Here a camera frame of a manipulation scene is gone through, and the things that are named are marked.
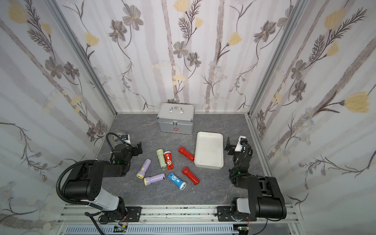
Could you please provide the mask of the pale green flashlight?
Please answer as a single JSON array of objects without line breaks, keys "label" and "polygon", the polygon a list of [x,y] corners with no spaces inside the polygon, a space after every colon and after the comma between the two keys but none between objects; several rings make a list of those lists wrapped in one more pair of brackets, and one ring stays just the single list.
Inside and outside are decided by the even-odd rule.
[{"label": "pale green flashlight", "polygon": [[162,149],[159,149],[159,150],[156,151],[156,153],[157,153],[157,157],[158,157],[158,160],[159,160],[160,167],[166,168],[167,164],[165,162],[164,151]]}]

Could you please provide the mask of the purple flashlight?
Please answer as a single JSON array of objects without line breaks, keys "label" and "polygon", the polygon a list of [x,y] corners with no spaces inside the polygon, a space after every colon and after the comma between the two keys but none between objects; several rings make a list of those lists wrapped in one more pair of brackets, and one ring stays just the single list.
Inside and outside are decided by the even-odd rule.
[{"label": "purple flashlight", "polygon": [[139,178],[139,179],[144,179],[150,164],[151,164],[151,160],[146,159],[144,164],[142,165],[140,171],[137,173],[136,177]]},{"label": "purple flashlight", "polygon": [[149,186],[151,184],[154,184],[154,183],[157,183],[157,182],[160,182],[160,181],[164,181],[164,180],[165,180],[165,174],[161,173],[161,174],[157,174],[157,175],[154,175],[154,176],[151,176],[151,177],[145,177],[144,178],[144,184],[145,184],[145,186]]}]

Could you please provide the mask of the red flashlight white logo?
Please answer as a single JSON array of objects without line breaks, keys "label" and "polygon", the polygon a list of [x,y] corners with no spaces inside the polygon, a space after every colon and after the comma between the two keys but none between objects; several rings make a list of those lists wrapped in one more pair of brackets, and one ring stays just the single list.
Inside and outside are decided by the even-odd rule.
[{"label": "red flashlight white logo", "polygon": [[171,152],[170,151],[164,152],[164,158],[165,158],[167,169],[168,170],[173,170],[174,166],[173,166],[173,163],[172,163]]}]

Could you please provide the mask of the blue flashlight white logo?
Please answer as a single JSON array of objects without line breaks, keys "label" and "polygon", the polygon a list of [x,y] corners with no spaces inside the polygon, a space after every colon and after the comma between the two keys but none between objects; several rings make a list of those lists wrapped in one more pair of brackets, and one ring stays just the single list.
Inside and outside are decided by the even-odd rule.
[{"label": "blue flashlight white logo", "polygon": [[179,190],[183,190],[187,183],[179,179],[174,173],[168,175],[168,178],[179,188]]}]

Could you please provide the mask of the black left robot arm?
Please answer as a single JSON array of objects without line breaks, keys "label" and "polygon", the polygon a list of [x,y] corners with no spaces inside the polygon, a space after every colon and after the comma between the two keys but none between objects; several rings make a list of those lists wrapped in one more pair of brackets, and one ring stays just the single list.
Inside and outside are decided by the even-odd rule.
[{"label": "black left robot arm", "polygon": [[123,198],[114,196],[102,187],[104,178],[124,177],[130,170],[133,157],[143,153],[142,142],[135,146],[130,143],[129,135],[108,132],[105,136],[110,147],[110,159],[83,160],[65,169],[56,182],[56,193],[68,204],[84,205],[98,210],[85,213],[99,222],[123,221],[129,216]]}]

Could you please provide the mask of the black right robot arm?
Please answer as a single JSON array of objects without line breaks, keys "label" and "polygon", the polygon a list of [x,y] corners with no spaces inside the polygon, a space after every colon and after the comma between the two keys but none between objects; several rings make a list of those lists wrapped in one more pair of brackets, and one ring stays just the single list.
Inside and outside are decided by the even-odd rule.
[{"label": "black right robot arm", "polygon": [[265,218],[275,222],[285,219],[287,207],[277,179],[249,172],[253,149],[247,138],[240,136],[235,145],[228,138],[224,150],[233,157],[234,166],[229,169],[229,181],[236,188],[247,191],[247,197],[235,197],[231,201],[231,218],[235,221]]}]

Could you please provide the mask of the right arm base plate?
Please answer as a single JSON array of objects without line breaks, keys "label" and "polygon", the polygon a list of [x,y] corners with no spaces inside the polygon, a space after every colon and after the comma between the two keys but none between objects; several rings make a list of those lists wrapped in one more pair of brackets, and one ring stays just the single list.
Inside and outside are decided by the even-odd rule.
[{"label": "right arm base plate", "polygon": [[219,222],[249,222],[248,214],[238,212],[230,206],[218,206],[215,215]]}]

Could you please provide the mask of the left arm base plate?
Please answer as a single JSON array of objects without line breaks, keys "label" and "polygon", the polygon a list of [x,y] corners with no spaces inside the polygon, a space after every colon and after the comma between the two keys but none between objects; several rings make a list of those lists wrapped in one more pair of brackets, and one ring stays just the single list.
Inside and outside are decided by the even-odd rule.
[{"label": "left arm base plate", "polygon": [[115,211],[105,211],[99,217],[99,223],[107,224],[110,222],[125,223],[139,222],[142,207],[126,207]]}]

